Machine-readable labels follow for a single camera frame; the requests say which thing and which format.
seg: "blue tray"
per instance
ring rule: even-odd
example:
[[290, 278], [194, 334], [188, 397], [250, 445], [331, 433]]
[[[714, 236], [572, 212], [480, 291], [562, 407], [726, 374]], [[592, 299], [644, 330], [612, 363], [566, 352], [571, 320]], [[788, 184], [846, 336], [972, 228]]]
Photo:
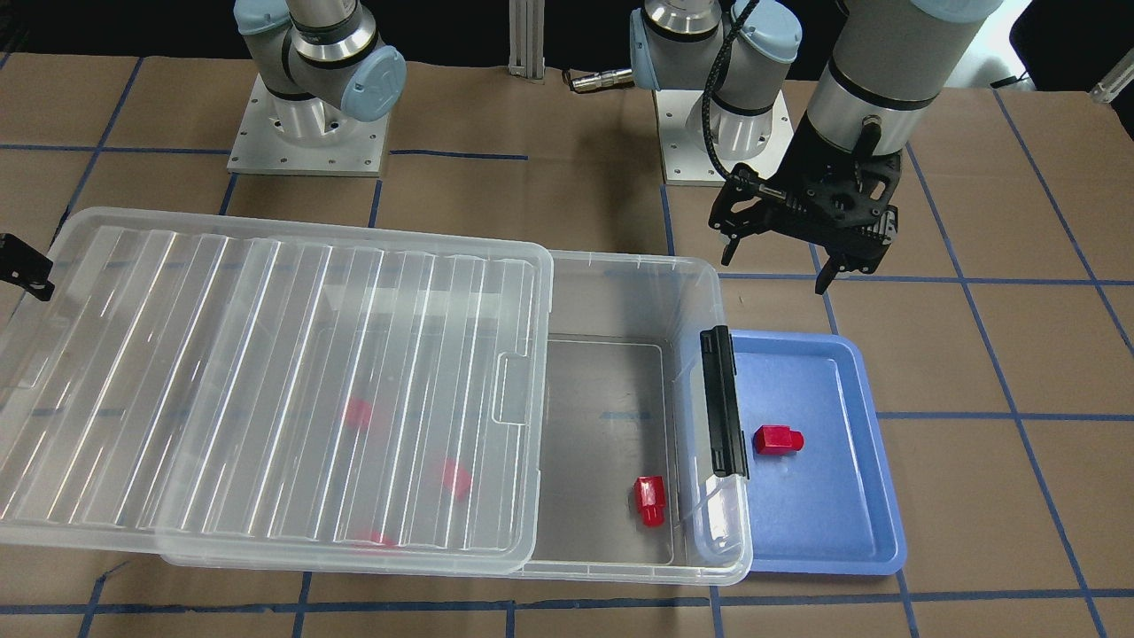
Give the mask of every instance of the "blue tray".
[[[862, 355], [832, 335], [733, 331], [748, 450], [752, 571], [891, 575], [906, 542]], [[756, 454], [765, 424], [803, 450]]]

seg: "blue tape line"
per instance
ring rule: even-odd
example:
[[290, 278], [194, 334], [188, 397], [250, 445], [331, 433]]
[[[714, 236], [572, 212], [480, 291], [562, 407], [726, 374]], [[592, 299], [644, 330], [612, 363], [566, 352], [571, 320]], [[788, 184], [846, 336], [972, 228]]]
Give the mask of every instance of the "blue tape line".
[[91, 623], [94, 622], [94, 613], [99, 607], [99, 598], [102, 597], [102, 588], [107, 585], [107, 578], [126, 565], [126, 563], [129, 563], [129, 561], [118, 563], [102, 572], [102, 576], [94, 580], [94, 587], [91, 588], [91, 601], [86, 604], [86, 610], [83, 612], [83, 622], [78, 627], [78, 638], [86, 638], [91, 635]]
[[[819, 248], [815, 244], [807, 244], [811, 248], [811, 263], [815, 266], [815, 275], [819, 275], [819, 271], [822, 270], [822, 265], [819, 264]], [[823, 290], [823, 307], [827, 308], [827, 323], [831, 327], [831, 334], [839, 334], [839, 323], [835, 321], [835, 306], [831, 304], [831, 296]]]
[[[12, 36], [11, 36], [11, 41], [10, 41], [11, 42], [11, 46], [16, 46], [17, 44], [19, 44], [20, 39], [23, 39], [24, 35], [26, 35], [26, 34], [27, 34], [27, 28], [18, 28], [18, 29], [16, 29], [16, 32], [12, 33]], [[12, 51], [12, 50], [8, 50], [8, 51], [3, 52], [3, 58], [0, 58], [0, 70], [2, 70], [3, 67], [8, 65], [8, 58], [10, 58], [14, 52], [15, 51]]]
[[0, 615], [78, 615], [85, 614], [88, 603], [73, 605], [0, 605]]
[[178, 148], [164, 146], [83, 146], [70, 144], [8, 144], [0, 143], [0, 150], [6, 151], [95, 151], [104, 153], [154, 153], [180, 155], [227, 155], [229, 148]]
[[303, 620], [307, 611], [307, 595], [311, 593], [311, 572], [303, 572], [303, 585], [299, 586], [299, 599], [296, 602], [298, 609], [295, 612], [295, 624], [291, 626], [291, 638], [303, 636]]
[[725, 618], [720, 613], [720, 588], [716, 585], [709, 587], [709, 606], [712, 609], [713, 638], [725, 638]]
[[516, 603], [517, 610], [623, 610], [636, 607], [704, 607], [711, 605], [706, 598], [567, 598]]
[[82, 151], [91, 152], [98, 146], [71, 146], [56, 144], [0, 144], [0, 150], [5, 151]]
[[229, 148], [167, 148], [158, 146], [104, 146], [104, 153], [167, 153], [178, 155], [227, 155]]
[[239, 177], [239, 175], [234, 172], [228, 178], [228, 187], [225, 188], [225, 198], [220, 201], [220, 210], [217, 211], [217, 214], [220, 214], [221, 216], [228, 214], [228, 204], [232, 202], [232, 190], [236, 189], [237, 177]]
[[948, 603], [959, 601], [1035, 601], [1082, 598], [1081, 589], [1007, 589], [1002, 592], [923, 592], [911, 594], [916, 603]]
[[527, 161], [527, 155], [513, 155], [507, 153], [463, 153], [458, 151], [433, 151], [430, 148], [399, 148], [390, 151], [391, 155], [432, 155], [439, 158], [466, 158], [466, 159], [499, 159]]
[[858, 605], [898, 603], [898, 594], [829, 594], [823, 596], [721, 596], [722, 607], [763, 607], [795, 605]]
[[917, 630], [917, 616], [914, 615], [914, 601], [909, 597], [909, 587], [906, 586], [905, 570], [898, 570], [898, 594], [902, 596], [902, 607], [906, 611], [906, 624], [909, 626], [909, 638], [921, 638]]
[[62, 215], [59, 218], [59, 223], [56, 224], [56, 231], [51, 235], [52, 243], [56, 237], [59, 236], [59, 230], [62, 229], [64, 222], [70, 216], [73, 210], [75, 210], [75, 204], [78, 202], [78, 196], [83, 193], [83, 186], [86, 185], [86, 180], [91, 177], [91, 172], [94, 170], [95, 162], [99, 161], [99, 154], [103, 146], [107, 145], [107, 138], [110, 137], [110, 131], [115, 128], [115, 122], [118, 121], [119, 113], [122, 112], [122, 105], [126, 104], [126, 97], [130, 94], [130, 88], [134, 87], [134, 80], [138, 77], [138, 71], [142, 70], [142, 61], [144, 58], [138, 58], [134, 62], [134, 70], [130, 71], [130, 77], [126, 80], [126, 86], [122, 87], [122, 94], [118, 96], [118, 103], [115, 104], [115, 110], [110, 113], [110, 120], [107, 121], [107, 127], [102, 130], [102, 136], [99, 137], [99, 145], [91, 153], [90, 161], [86, 162], [86, 169], [83, 171], [83, 176], [79, 177], [78, 184], [75, 186], [75, 192], [71, 193], [70, 199], [67, 202], [67, 207], [64, 209]]
[[1025, 422], [1134, 422], [1134, 415], [1076, 415], [1072, 412], [878, 412], [879, 419], [1000, 419]]
[[[721, 279], [813, 279], [798, 272], [719, 272]], [[1009, 277], [919, 277], [915, 274], [841, 274], [837, 281], [895, 281], [899, 283], [1006, 283], [1013, 286], [1134, 286], [1132, 279], [1013, 279]]]
[[[1134, 589], [1091, 589], [1097, 598], [1134, 598]], [[957, 601], [1013, 601], [1080, 598], [1081, 589], [1007, 589], [981, 592], [922, 592], [911, 593], [915, 603]], [[737, 606], [795, 606], [795, 605], [853, 605], [870, 603], [900, 603], [900, 594], [836, 594], [819, 596], [719, 596], [721, 607]], [[468, 602], [350, 602], [350, 603], [251, 603], [244, 605], [147, 605], [99, 604], [94, 615], [101, 614], [179, 614], [179, 613], [332, 613], [332, 612], [415, 612], [415, 611], [505, 611], [513, 610], [576, 610], [625, 607], [704, 607], [706, 598], [612, 598], [612, 599], [555, 599], [534, 603], [513, 601]], [[0, 605], [0, 615], [81, 615], [90, 610], [87, 604], [66, 605]]]
[[718, 272], [717, 275], [721, 279], [789, 279], [793, 281], [811, 281], [815, 278], [814, 274], [803, 274], [798, 272]]
[[374, 181], [374, 196], [370, 201], [370, 220], [366, 221], [367, 228], [378, 227], [378, 202], [382, 198], [382, 180], [379, 179]]
[[299, 605], [295, 603], [249, 603], [246, 605], [146, 605], [125, 603], [99, 605], [95, 614], [262, 614], [296, 613]]
[[[1021, 135], [1019, 129], [1016, 128], [1016, 122], [1012, 119], [1012, 113], [1008, 112], [1008, 107], [1005, 105], [1004, 100], [1000, 97], [1000, 92], [992, 90], [992, 96], [996, 97], [997, 104], [1000, 105], [1000, 112], [1004, 113], [1004, 118], [1008, 121], [1008, 127], [1012, 128], [1012, 134], [1015, 135], [1016, 141], [1019, 142], [1019, 147], [1024, 150], [1027, 163], [1032, 164], [1032, 170], [1035, 172], [1035, 177], [1040, 180], [1040, 186], [1043, 186], [1043, 194], [1048, 196], [1048, 201], [1051, 203], [1051, 210], [1053, 210], [1056, 212], [1056, 216], [1059, 218], [1059, 224], [1063, 226], [1064, 232], [1066, 232], [1067, 238], [1070, 239], [1072, 247], [1075, 248], [1075, 254], [1078, 255], [1078, 260], [1083, 263], [1083, 270], [1086, 271], [1088, 278], [1094, 282], [1094, 289], [1099, 292], [1099, 298], [1102, 299], [1102, 305], [1107, 307], [1107, 313], [1110, 314], [1110, 321], [1115, 324], [1115, 329], [1123, 338], [1123, 343], [1126, 344], [1126, 350], [1131, 354], [1131, 357], [1134, 357], [1134, 343], [1131, 342], [1131, 337], [1123, 327], [1123, 323], [1118, 318], [1118, 313], [1115, 312], [1114, 305], [1111, 305], [1110, 299], [1107, 298], [1106, 290], [1103, 290], [1102, 286], [1099, 284], [1099, 278], [1094, 275], [1094, 269], [1092, 269], [1091, 264], [1086, 261], [1086, 253], [1083, 252], [1083, 248], [1078, 245], [1078, 240], [1075, 239], [1075, 232], [1072, 231], [1070, 223], [1068, 223], [1067, 218], [1064, 216], [1063, 209], [1059, 207], [1059, 202], [1057, 202], [1055, 195], [1051, 194], [1048, 180], [1043, 177], [1040, 165], [1035, 163], [1035, 158], [1032, 156], [1032, 150], [1027, 147], [1027, 143], [1024, 142], [1024, 136]], [[1095, 624], [1098, 624], [1100, 633], [1103, 632], [1101, 622]]]
[[669, 193], [666, 192], [666, 185], [661, 185], [661, 215], [666, 222], [666, 254], [674, 256], [677, 254], [677, 247], [674, 244], [674, 219], [669, 212]]
[[[917, 180], [921, 181], [922, 189], [925, 192], [925, 198], [929, 202], [930, 212], [933, 213], [933, 220], [937, 222], [937, 227], [941, 231], [941, 238], [945, 239], [945, 247], [949, 252], [949, 258], [953, 261], [953, 266], [957, 272], [957, 277], [964, 278], [964, 271], [960, 269], [960, 262], [958, 261], [957, 253], [953, 247], [953, 240], [949, 238], [949, 233], [945, 230], [945, 222], [941, 220], [937, 202], [933, 199], [933, 194], [930, 192], [929, 182], [925, 180], [924, 172], [922, 172], [921, 163], [917, 161], [917, 155], [914, 153], [914, 148], [909, 143], [906, 143], [906, 153], [909, 155], [909, 162], [914, 167], [914, 172], [917, 173]], [[988, 330], [984, 327], [984, 321], [981, 317], [981, 313], [976, 308], [976, 299], [973, 298], [973, 291], [967, 282], [962, 281], [960, 288], [965, 292], [965, 299], [968, 301], [968, 309], [972, 312], [973, 318], [976, 322], [976, 330], [981, 334], [981, 341], [984, 343], [984, 349], [988, 351], [989, 358], [992, 360], [992, 369], [996, 372], [997, 381], [1000, 383], [1000, 390], [1004, 392], [1004, 398], [1008, 402], [1008, 410], [1012, 412], [1013, 419], [1016, 423], [1016, 432], [1019, 434], [1021, 443], [1024, 444], [1024, 452], [1027, 454], [1027, 462], [1032, 466], [1032, 473], [1035, 475], [1035, 482], [1040, 486], [1040, 492], [1043, 494], [1043, 501], [1047, 503], [1048, 512], [1051, 514], [1051, 521], [1055, 524], [1056, 531], [1059, 534], [1059, 542], [1063, 543], [1064, 552], [1067, 554], [1067, 561], [1070, 563], [1072, 571], [1075, 572], [1075, 580], [1078, 582], [1078, 587], [1082, 590], [1083, 599], [1086, 602], [1086, 609], [1091, 612], [1091, 619], [1094, 620], [1094, 628], [1098, 630], [1100, 638], [1106, 638], [1107, 631], [1102, 627], [1102, 619], [1099, 616], [1099, 610], [1094, 605], [1094, 598], [1091, 597], [1091, 592], [1086, 585], [1086, 577], [1083, 576], [1083, 570], [1080, 568], [1078, 559], [1075, 558], [1075, 551], [1072, 548], [1070, 541], [1067, 538], [1067, 531], [1064, 529], [1063, 520], [1059, 518], [1059, 511], [1056, 509], [1055, 500], [1051, 497], [1051, 491], [1048, 490], [1048, 482], [1043, 478], [1043, 471], [1040, 469], [1040, 462], [1035, 457], [1035, 451], [1032, 449], [1032, 442], [1027, 436], [1027, 431], [1024, 428], [1024, 422], [1021, 418], [1018, 408], [1016, 407], [1016, 400], [1013, 398], [1012, 390], [1008, 388], [1008, 380], [1005, 377], [1004, 368], [1001, 368], [1000, 360], [997, 358], [996, 350], [992, 348], [992, 341], [989, 339]]]
[[503, 636], [505, 638], [516, 638], [516, 603], [515, 601], [508, 603], [508, 610], [503, 616]]

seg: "bin handle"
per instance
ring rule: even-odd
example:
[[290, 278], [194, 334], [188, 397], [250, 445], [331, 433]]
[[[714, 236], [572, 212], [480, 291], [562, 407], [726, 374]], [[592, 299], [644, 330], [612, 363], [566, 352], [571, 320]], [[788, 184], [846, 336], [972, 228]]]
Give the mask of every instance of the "bin handle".
[[728, 326], [701, 333], [701, 364], [705, 376], [713, 474], [748, 478], [748, 454], [744, 449], [741, 410], [736, 405], [736, 358]]

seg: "clear plastic lid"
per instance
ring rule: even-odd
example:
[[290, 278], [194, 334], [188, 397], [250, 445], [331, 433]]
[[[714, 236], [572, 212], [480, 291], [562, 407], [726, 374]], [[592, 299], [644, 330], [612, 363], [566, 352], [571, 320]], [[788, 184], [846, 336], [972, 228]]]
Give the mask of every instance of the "clear plastic lid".
[[90, 209], [0, 335], [0, 541], [507, 573], [535, 544], [535, 244]]

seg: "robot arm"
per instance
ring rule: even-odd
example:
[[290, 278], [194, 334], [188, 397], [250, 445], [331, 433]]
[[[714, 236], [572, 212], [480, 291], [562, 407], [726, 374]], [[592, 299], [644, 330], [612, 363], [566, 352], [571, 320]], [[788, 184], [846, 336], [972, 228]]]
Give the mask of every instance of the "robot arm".
[[281, 121], [315, 97], [374, 121], [401, 94], [406, 61], [358, 0], [237, 0], [232, 11]]
[[[632, 15], [635, 82], [654, 90], [704, 88], [703, 108], [691, 118], [701, 116], [697, 124], [712, 141], [706, 151], [726, 176], [709, 216], [728, 241], [721, 263], [729, 263], [744, 237], [772, 230], [827, 250], [816, 292], [840, 271], [874, 272], [897, 236], [890, 198], [902, 148], [1000, 1], [850, 3], [803, 121], [767, 179], [745, 163], [728, 171], [720, 159], [751, 156], [759, 150], [751, 136], [767, 137], [760, 109], [771, 103], [795, 58], [795, 17], [773, 0], [736, 0], [723, 18], [716, 0], [648, 0]], [[709, 80], [694, 84], [697, 76]], [[748, 141], [738, 143], [738, 131]]]

